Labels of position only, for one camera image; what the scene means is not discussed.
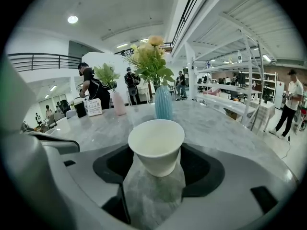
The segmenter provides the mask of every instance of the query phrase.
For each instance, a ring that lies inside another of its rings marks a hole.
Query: pink vase
[[[117,115],[124,115],[126,113],[126,107],[119,92],[112,93],[112,101],[114,109]]]

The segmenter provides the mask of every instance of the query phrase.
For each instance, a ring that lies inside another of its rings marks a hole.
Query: black canister
[[[83,102],[75,104],[74,107],[76,109],[78,117],[84,117],[86,115],[86,110]]]

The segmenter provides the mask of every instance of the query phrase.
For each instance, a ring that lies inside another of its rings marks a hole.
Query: white ceiling
[[[306,61],[306,47],[298,31],[275,0],[220,0],[188,39],[196,57],[240,34],[237,27],[220,16],[221,13],[240,21],[260,38],[267,46],[261,48],[261,53],[275,59],[277,65],[285,60],[293,65],[303,65]],[[198,60],[215,59],[213,65],[220,65],[223,61],[229,61],[229,58],[236,60],[236,51],[244,48],[244,41],[238,40]],[[259,57],[257,50],[252,52],[255,57]],[[183,47],[178,53],[178,59],[185,57]],[[242,52],[242,57],[247,58],[245,52]]]
[[[122,43],[163,35],[171,5],[172,0],[37,0],[19,26],[117,52],[124,49],[116,48]],[[69,24],[73,14],[79,21]]]
[[[75,77],[76,86],[82,83],[83,83],[82,78]],[[54,85],[56,85],[57,87],[53,91],[50,91]],[[35,82],[28,83],[28,86],[36,95],[37,101],[43,101],[47,94],[49,94],[49,97],[47,97],[48,99],[54,96],[68,93],[71,90],[70,78],[68,77],[35,81]]]

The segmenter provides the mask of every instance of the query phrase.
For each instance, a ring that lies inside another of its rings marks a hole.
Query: white sneaker
[[[278,135],[278,138],[281,139],[281,140],[284,140],[286,139],[286,136],[283,136],[282,134]]]
[[[275,136],[276,136],[276,134],[277,134],[276,129],[269,130],[269,132],[270,132],[271,134],[275,135]]]

